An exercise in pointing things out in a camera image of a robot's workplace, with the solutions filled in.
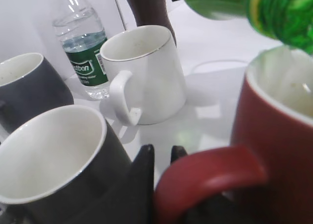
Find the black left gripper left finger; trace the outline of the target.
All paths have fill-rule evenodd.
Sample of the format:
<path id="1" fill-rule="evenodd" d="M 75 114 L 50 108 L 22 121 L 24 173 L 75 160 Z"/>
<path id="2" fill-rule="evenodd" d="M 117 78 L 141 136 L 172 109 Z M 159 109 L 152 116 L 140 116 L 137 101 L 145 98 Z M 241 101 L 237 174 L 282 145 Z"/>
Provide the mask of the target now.
<path id="1" fill-rule="evenodd" d="M 127 176 L 80 218 L 82 224 L 151 224 L 155 151 L 140 148 Z"/>

